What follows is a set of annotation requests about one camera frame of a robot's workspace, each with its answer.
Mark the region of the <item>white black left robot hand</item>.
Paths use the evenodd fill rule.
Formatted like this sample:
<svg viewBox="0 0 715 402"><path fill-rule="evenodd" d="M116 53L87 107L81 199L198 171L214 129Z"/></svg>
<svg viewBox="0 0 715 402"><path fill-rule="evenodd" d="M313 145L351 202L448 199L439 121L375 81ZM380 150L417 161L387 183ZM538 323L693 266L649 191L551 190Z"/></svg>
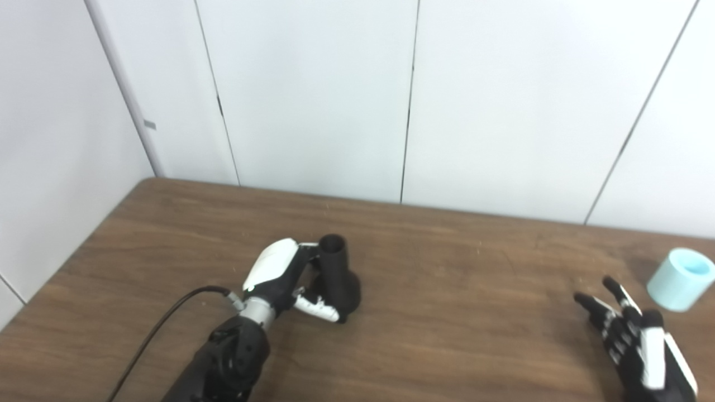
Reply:
<svg viewBox="0 0 715 402"><path fill-rule="evenodd" d="M307 265L317 259L317 243L285 238L266 247L242 286L245 307L240 316L265 331L281 313L292 308L327 322L339 322L337 309L327 304L322 295L297 285Z"/></svg>

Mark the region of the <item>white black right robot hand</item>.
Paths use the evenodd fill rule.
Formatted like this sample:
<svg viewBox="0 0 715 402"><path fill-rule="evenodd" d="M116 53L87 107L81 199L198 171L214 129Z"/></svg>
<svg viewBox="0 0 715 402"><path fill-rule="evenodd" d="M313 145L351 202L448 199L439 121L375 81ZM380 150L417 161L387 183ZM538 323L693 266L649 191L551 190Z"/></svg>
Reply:
<svg viewBox="0 0 715 402"><path fill-rule="evenodd" d="M588 313L623 386L625 401L696 401L697 380L659 310L641 310L626 289L610 276L603 286L616 309L582 292L574 301Z"/></svg>

